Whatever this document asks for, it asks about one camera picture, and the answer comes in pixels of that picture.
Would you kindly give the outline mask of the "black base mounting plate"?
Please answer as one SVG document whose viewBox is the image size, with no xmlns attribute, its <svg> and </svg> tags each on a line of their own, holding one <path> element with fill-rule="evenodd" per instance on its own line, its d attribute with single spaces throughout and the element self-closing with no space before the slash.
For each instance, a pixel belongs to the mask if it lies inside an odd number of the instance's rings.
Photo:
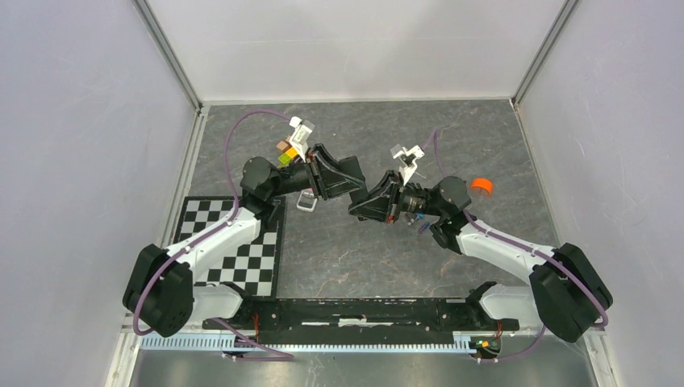
<svg viewBox="0 0 684 387">
<path fill-rule="evenodd" d="M 453 332 L 517 331 L 463 298 L 250 299 L 227 323 L 261 344 L 446 344 Z"/>
</svg>

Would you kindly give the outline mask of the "tan wooden block pair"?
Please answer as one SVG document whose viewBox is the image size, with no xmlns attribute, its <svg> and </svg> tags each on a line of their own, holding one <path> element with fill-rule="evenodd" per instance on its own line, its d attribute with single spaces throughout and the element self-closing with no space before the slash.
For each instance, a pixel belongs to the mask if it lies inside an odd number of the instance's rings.
<svg viewBox="0 0 684 387">
<path fill-rule="evenodd" d="M 288 141 L 280 141 L 276 148 L 280 153 L 286 153 L 291 149 L 291 145 Z"/>
</svg>

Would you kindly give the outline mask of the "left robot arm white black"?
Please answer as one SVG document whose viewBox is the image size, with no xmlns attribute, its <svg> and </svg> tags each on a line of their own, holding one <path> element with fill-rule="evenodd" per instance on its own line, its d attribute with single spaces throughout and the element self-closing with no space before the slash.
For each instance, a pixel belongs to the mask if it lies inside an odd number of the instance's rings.
<svg viewBox="0 0 684 387">
<path fill-rule="evenodd" d="M 222 311 L 234 328 L 246 327 L 253 307 L 231 288 L 194 293 L 200 274 L 261 234 L 282 195 L 312 189 L 323 200 L 365 189 L 365 177 L 356 156 L 334 159 L 322 144 L 305 151 L 303 160 L 278 168 L 264 157 L 245 162 L 240 182 L 242 194 L 232 200 L 229 214 L 190 238 L 167 248 L 151 243 L 144 247 L 123 293 L 123 306 L 132 312 L 137 335 L 156 332 L 176 334 L 193 319 L 206 319 Z"/>
</svg>

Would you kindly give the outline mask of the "orange tape roll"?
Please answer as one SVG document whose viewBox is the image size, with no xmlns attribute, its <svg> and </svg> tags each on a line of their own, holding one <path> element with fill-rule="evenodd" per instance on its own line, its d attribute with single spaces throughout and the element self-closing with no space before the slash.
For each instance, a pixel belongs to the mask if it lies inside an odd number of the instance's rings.
<svg viewBox="0 0 684 387">
<path fill-rule="evenodd" d="M 493 182 L 484 177 L 474 178 L 469 187 L 473 192 L 490 197 L 493 193 Z"/>
</svg>

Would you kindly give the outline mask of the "white remote control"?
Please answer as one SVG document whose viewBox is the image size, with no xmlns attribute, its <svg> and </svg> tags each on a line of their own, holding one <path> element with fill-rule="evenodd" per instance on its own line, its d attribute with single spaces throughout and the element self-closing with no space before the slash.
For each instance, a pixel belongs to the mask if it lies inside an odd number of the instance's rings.
<svg viewBox="0 0 684 387">
<path fill-rule="evenodd" d="M 318 203 L 318 198 L 312 189 L 304 189 L 300 192 L 298 200 L 295 205 L 298 210 L 311 213 L 315 211 Z"/>
</svg>

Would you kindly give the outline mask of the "green yellow block stack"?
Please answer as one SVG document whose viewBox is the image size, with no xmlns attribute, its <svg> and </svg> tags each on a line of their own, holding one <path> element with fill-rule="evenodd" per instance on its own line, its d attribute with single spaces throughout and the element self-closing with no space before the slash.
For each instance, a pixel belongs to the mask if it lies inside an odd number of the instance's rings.
<svg viewBox="0 0 684 387">
<path fill-rule="evenodd" d="M 292 163 L 293 161 L 297 160 L 297 158 L 298 158 L 297 151 L 292 147 L 287 148 L 277 158 L 277 160 L 279 162 L 279 167 L 280 168 L 285 167 L 288 164 Z"/>
</svg>

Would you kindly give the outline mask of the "black white checkerboard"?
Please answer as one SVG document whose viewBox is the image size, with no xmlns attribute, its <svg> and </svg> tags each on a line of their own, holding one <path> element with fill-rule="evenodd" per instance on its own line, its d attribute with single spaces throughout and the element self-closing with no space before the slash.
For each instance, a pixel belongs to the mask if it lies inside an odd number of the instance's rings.
<svg viewBox="0 0 684 387">
<path fill-rule="evenodd" d="M 259 236 L 237 248 L 229 248 L 220 260 L 201 273 L 197 287 L 232 283 L 255 298 L 274 299 L 277 292 L 284 230 L 286 198 L 275 198 L 275 213 Z M 184 199 L 173 241 L 178 243 L 229 214 L 231 197 L 189 196 Z"/>
</svg>

